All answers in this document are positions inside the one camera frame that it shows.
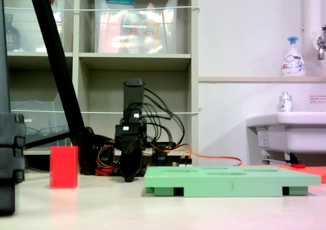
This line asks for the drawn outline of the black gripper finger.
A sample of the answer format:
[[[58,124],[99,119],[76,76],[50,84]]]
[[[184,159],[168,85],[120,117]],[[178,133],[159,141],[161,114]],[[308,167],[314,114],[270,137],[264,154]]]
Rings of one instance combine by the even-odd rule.
[[[141,139],[137,139],[133,143],[133,173],[132,176],[136,177],[142,169],[142,157],[143,157],[143,142]]]
[[[125,146],[121,151],[120,171],[125,182],[133,181],[132,152],[132,145]]]

